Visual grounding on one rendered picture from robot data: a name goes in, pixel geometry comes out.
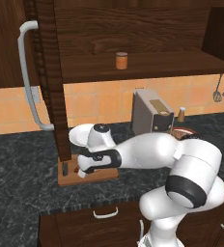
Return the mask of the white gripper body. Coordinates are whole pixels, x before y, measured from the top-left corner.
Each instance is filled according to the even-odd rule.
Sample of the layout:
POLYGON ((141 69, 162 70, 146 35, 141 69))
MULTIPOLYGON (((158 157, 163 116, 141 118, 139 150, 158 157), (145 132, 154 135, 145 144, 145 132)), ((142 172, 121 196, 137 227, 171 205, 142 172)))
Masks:
POLYGON ((78 163, 78 175, 81 178, 87 177, 88 174, 91 174, 95 168, 94 168, 94 162, 91 157, 86 157, 84 155, 78 155, 77 156, 77 163, 78 163))

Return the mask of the wooden cutting board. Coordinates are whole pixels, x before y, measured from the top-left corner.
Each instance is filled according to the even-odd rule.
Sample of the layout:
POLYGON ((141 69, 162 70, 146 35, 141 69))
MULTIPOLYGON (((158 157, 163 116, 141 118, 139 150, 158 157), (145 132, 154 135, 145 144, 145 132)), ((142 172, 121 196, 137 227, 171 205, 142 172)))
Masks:
POLYGON ((108 179, 114 179, 119 176, 117 169, 105 169, 105 170, 96 170, 94 173, 88 175, 85 178, 81 178, 78 174, 78 165, 77 165, 77 155, 73 154, 71 160, 61 162, 58 161, 58 185, 59 186, 68 186, 75 185, 80 183, 90 183, 96 181, 103 181, 108 179), (69 173, 67 176, 63 176, 62 164, 68 163, 69 173))

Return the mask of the dark wood cabinet door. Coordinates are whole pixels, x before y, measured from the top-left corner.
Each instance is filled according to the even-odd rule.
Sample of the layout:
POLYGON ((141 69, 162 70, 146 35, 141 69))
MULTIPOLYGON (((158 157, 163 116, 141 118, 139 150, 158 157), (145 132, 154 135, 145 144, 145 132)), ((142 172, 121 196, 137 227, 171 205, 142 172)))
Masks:
POLYGON ((36 70, 42 97, 61 161, 71 160, 70 141, 55 21, 54 0, 23 0, 27 20, 37 20, 39 29, 31 32, 36 70))

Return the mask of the orange jam jar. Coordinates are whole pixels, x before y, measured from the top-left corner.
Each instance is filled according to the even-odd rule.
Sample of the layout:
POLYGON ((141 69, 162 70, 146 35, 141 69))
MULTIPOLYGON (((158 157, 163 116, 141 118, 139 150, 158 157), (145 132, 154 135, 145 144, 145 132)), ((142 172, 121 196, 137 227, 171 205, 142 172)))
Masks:
POLYGON ((127 69, 127 53, 116 53, 116 69, 127 69))

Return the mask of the closed dark wood cabinet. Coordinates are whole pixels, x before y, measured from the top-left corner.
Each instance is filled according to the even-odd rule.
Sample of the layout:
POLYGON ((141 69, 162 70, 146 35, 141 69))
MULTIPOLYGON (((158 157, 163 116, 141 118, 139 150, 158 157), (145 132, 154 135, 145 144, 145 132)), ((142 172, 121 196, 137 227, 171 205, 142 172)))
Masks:
POLYGON ((0 88, 24 86, 17 39, 25 21, 23 0, 0 0, 0 88))

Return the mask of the dark wood drawer front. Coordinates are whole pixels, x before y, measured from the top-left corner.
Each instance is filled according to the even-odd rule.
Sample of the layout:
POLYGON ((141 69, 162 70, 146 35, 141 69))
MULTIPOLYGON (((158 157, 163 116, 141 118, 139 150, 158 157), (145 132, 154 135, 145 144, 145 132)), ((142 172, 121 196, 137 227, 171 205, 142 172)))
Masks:
POLYGON ((139 210, 138 202, 100 206, 73 212, 58 213, 56 221, 62 247, 137 247, 140 237, 139 220, 144 222, 144 233, 150 222, 139 210), (96 214, 108 214, 119 209, 118 215, 96 219, 96 214))

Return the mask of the grey toaster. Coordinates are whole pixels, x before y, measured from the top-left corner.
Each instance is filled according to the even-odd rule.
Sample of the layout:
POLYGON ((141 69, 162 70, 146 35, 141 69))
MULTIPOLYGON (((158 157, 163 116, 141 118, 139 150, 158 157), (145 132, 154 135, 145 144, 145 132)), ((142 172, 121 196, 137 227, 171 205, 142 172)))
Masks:
POLYGON ((173 122, 174 111, 155 90, 136 89, 133 92, 131 127, 135 135, 170 133, 173 122))

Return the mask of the brown pastry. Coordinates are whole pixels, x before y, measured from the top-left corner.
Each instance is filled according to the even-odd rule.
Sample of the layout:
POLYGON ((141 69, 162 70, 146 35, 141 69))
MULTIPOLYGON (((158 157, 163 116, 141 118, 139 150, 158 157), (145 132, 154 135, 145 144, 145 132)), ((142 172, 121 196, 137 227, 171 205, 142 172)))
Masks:
POLYGON ((180 140, 183 136, 185 135, 189 135, 190 131, 184 130, 184 129, 174 129, 172 131, 172 135, 177 138, 178 140, 180 140))

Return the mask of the small tan shaker bottle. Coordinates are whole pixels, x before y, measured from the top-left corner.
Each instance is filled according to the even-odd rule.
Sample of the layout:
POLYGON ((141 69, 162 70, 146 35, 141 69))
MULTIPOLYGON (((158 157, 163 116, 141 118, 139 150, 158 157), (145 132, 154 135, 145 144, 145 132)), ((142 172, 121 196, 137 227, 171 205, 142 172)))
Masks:
POLYGON ((184 122, 184 117, 185 117, 185 107, 180 107, 180 111, 178 114, 178 122, 183 123, 184 122))

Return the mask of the dark wood cupboard door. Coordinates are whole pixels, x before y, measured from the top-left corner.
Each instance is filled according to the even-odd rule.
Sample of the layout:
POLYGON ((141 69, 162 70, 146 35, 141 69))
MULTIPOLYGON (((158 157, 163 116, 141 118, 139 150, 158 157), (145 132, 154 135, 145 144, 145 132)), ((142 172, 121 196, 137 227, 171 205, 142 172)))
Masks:
POLYGON ((224 204, 187 214, 179 223, 177 237, 185 247, 224 247, 224 204))

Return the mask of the grey wall outlet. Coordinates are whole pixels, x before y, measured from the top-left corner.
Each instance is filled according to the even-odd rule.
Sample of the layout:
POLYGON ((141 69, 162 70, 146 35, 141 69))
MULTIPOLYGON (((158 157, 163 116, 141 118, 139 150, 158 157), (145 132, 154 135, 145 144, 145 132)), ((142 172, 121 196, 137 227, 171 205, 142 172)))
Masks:
POLYGON ((35 103, 36 104, 41 103, 39 88, 37 86, 31 87, 31 93, 32 93, 32 97, 33 97, 33 100, 35 101, 35 103))

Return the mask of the dark wood wall cabinet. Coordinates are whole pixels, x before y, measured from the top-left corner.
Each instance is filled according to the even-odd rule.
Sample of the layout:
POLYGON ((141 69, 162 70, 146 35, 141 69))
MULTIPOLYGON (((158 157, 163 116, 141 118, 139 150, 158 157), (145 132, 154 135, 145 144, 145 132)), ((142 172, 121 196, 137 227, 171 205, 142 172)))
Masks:
POLYGON ((54 0, 54 11, 66 83, 224 73, 224 0, 54 0))

